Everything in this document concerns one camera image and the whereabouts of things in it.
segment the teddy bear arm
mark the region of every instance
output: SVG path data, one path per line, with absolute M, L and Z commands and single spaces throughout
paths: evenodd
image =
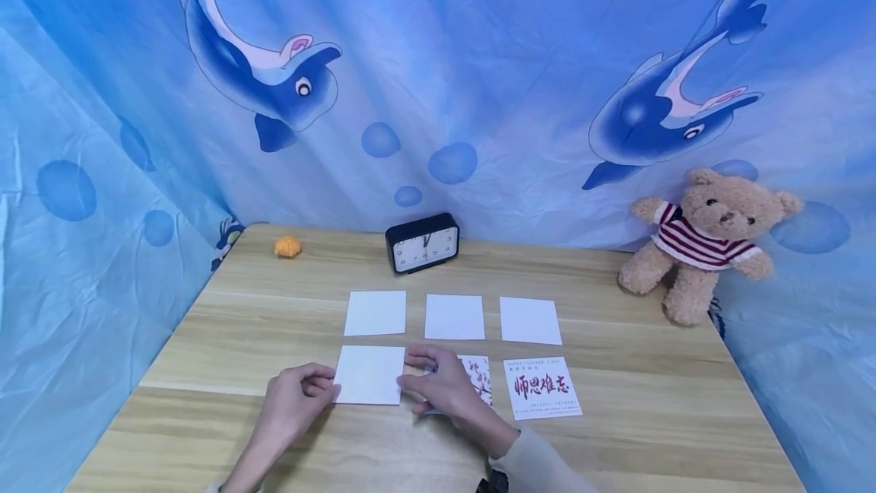
M 656 223 L 657 210 L 663 205 L 663 199 L 657 197 L 649 197 L 646 199 L 636 200 L 633 204 L 633 213 L 640 220 L 647 223 Z
M 773 274 L 773 259 L 762 251 L 734 261 L 732 265 L 734 269 L 748 276 L 751 280 L 761 280 Z

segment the blank white card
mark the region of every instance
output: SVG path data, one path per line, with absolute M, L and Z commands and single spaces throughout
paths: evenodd
M 402 389 L 396 379 L 404 370 L 404 347 L 344 345 L 335 368 L 335 384 L 341 385 L 335 403 L 398 406 Z
M 405 332 L 405 291 L 351 291 L 344 337 Z
M 502 341 L 561 345 L 560 322 L 553 301 L 500 297 Z
M 426 296 L 426 339 L 486 339 L 479 295 Z

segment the wrist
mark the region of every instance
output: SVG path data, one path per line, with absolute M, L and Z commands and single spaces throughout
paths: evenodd
M 250 439 L 221 486 L 221 493 L 254 493 L 261 487 L 274 464 L 286 451 L 276 442 Z
M 472 411 L 459 420 L 461 429 L 472 440 L 478 442 L 491 459 L 504 457 L 520 436 L 517 428 L 507 423 L 494 409 L 483 402 L 473 407 Z

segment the white card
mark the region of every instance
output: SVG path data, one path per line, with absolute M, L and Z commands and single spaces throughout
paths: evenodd
M 514 420 L 581 415 L 563 356 L 505 360 L 505 378 Z
M 486 405 L 492 407 L 492 381 L 490 381 L 490 359 L 486 356 L 469 356 L 459 355 L 459 360 L 462 366 L 465 367 L 465 372 L 468 373 L 468 379 L 471 379 L 471 385 Z M 427 368 L 426 373 L 433 373 L 432 368 Z M 436 409 L 427 413 L 428 415 L 442 415 Z
M 405 332 L 405 291 L 351 291 L 344 337 Z
M 502 341 L 561 345 L 560 322 L 553 301 L 500 297 Z
M 404 370 L 404 347 L 344 345 L 335 368 L 335 384 L 341 385 L 335 403 L 398 406 L 402 389 L 395 380 Z
M 486 339 L 479 295 L 426 296 L 426 339 Z

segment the black alarm clock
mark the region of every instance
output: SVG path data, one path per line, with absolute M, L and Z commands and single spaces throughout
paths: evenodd
M 459 224 L 450 214 L 434 215 L 386 230 L 386 251 L 396 274 L 411 274 L 459 254 Z

